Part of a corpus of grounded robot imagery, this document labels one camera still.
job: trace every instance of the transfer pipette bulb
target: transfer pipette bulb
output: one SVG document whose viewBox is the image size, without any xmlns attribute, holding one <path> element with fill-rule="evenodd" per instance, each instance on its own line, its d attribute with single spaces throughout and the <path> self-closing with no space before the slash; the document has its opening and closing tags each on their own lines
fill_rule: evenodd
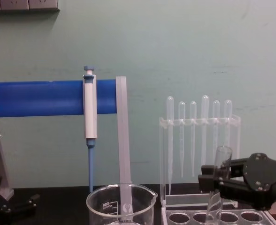
<svg viewBox="0 0 276 225">
<path fill-rule="evenodd" d="M 190 119 L 196 119 L 196 102 L 192 101 L 190 102 Z"/>
<path fill-rule="evenodd" d="M 213 111 L 212 111 L 212 117 L 213 118 L 219 118 L 220 108 L 221 108 L 221 104 L 219 103 L 218 100 L 215 100 L 213 102 Z"/>
<path fill-rule="evenodd" d="M 166 111 L 167 111 L 167 119 L 174 119 L 174 98 L 169 96 L 166 100 Z"/>
<path fill-rule="evenodd" d="M 180 102 L 179 103 L 179 120 L 185 119 L 185 111 L 186 111 L 185 102 Z"/>
<path fill-rule="evenodd" d="M 185 102 L 179 103 L 178 113 L 180 120 L 180 160 L 181 160 L 181 177 L 183 177 L 184 168 L 184 119 L 185 119 Z"/>
<path fill-rule="evenodd" d="M 232 101 L 226 100 L 224 102 L 224 117 L 231 118 L 232 117 Z"/>
<path fill-rule="evenodd" d="M 209 96 L 204 95 L 202 98 L 202 105 L 201 105 L 201 117 L 208 118 L 209 117 Z"/>
</svg>

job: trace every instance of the black clamp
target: black clamp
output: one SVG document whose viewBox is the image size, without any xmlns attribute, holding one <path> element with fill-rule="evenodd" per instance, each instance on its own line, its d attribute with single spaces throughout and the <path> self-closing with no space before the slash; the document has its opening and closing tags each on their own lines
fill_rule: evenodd
<svg viewBox="0 0 276 225">
<path fill-rule="evenodd" d="M 0 225 L 8 225 L 32 217 L 35 215 L 39 199 L 39 195 L 34 195 L 25 203 L 12 205 L 0 195 Z"/>
<path fill-rule="evenodd" d="M 247 203 L 257 210 L 269 210 L 276 202 L 276 161 L 266 154 L 255 153 L 249 158 L 232 160 L 228 179 L 223 179 L 219 173 L 222 168 L 202 166 L 200 190 L 218 189 L 222 198 Z M 231 179 L 235 177 L 243 177 L 243 181 Z"/>
</svg>

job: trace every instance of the plastic transfer pipette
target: plastic transfer pipette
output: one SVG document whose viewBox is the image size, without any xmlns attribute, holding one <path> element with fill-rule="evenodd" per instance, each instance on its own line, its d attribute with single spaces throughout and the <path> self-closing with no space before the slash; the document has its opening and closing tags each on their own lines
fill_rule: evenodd
<svg viewBox="0 0 276 225">
<path fill-rule="evenodd" d="M 96 105 L 96 75 L 94 68 L 85 66 L 87 74 L 84 78 L 84 117 L 85 137 L 89 151 L 89 189 L 93 191 L 93 149 L 97 138 L 97 105 Z"/>
<path fill-rule="evenodd" d="M 201 118 L 204 120 L 202 125 L 202 150 L 201 165 L 206 164 L 206 148 L 207 148 L 207 119 L 209 117 L 209 96 L 204 95 L 202 98 Z"/>
<path fill-rule="evenodd" d="M 192 101 L 190 102 L 190 119 L 196 119 L 196 102 Z M 194 158 L 195 158 L 195 123 L 192 123 L 191 125 L 191 138 L 190 138 L 190 157 L 191 157 L 191 166 L 192 166 L 192 176 L 194 177 Z"/>
<path fill-rule="evenodd" d="M 218 119 L 220 116 L 220 103 L 218 100 L 213 102 L 213 110 L 212 110 L 212 117 L 214 118 L 214 125 L 213 125 L 213 149 L 212 149 L 212 159 L 214 159 L 216 155 L 217 145 L 218 145 Z"/>
<path fill-rule="evenodd" d="M 172 181 L 172 163 L 173 163 L 173 120 L 174 120 L 174 98 L 169 96 L 166 100 L 166 111 L 168 126 L 168 182 L 169 182 L 169 194 L 171 191 Z"/>
<path fill-rule="evenodd" d="M 231 100 L 226 100 L 224 102 L 224 117 L 227 119 L 226 129 L 225 129 L 225 142 L 224 145 L 230 147 L 230 122 L 232 118 L 232 102 Z"/>
<path fill-rule="evenodd" d="M 181 177 L 183 177 L 184 167 L 184 119 L 185 119 L 185 102 L 179 103 L 178 113 L 180 120 L 180 159 L 181 159 Z"/>
</svg>

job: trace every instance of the clear acrylic stand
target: clear acrylic stand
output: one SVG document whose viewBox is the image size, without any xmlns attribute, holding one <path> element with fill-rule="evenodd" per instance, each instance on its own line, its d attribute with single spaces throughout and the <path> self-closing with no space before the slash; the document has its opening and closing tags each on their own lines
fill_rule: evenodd
<svg viewBox="0 0 276 225">
<path fill-rule="evenodd" d="M 160 118 L 160 181 L 164 207 L 203 206 L 208 194 L 189 193 L 189 184 L 198 183 L 202 165 L 213 165 L 217 146 L 229 146 L 233 159 L 240 157 L 240 117 L 232 114 L 232 102 L 225 101 L 223 112 L 219 101 L 212 103 L 204 95 L 197 117 L 197 103 L 186 110 L 179 102 L 178 118 L 174 117 L 174 100 L 166 102 L 167 119 Z"/>
</svg>

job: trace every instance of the pipette holder rack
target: pipette holder rack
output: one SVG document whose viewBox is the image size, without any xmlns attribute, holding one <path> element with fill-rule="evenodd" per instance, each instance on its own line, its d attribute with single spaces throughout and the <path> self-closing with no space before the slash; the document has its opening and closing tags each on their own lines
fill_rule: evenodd
<svg viewBox="0 0 276 225">
<path fill-rule="evenodd" d="M 170 111 L 174 110 L 173 102 L 172 104 L 168 103 L 171 99 L 173 101 L 172 97 L 167 99 L 167 117 L 169 118 L 170 115 L 173 117 L 173 112 L 170 113 Z M 164 208 L 206 206 L 208 204 L 209 194 L 199 191 L 198 175 L 201 174 L 202 165 L 214 165 L 217 146 L 231 147 L 232 159 L 240 157 L 241 118 L 231 114 L 232 102 L 225 101 L 227 117 L 222 113 L 222 117 L 219 116 L 219 101 L 213 102 L 212 114 L 214 117 L 208 117 L 208 96 L 203 96 L 200 118 L 196 116 L 196 105 L 196 102 L 190 103 L 190 115 L 188 116 L 190 119 L 183 119 L 185 118 L 185 109 L 184 112 L 179 112 L 181 119 L 160 118 L 160 181 L 161 203 Z M 171 146 L 173 160 L 169 192 L 169 150 Z M 184 155 L 181 155 L 180 148 L 184 149 Z M 183 172 L 181 172 L 181 158 L 184 158 Z M 226 201 L 225 204 L 237 206 L 237 202 L 233 201 Z"/>
</svg>

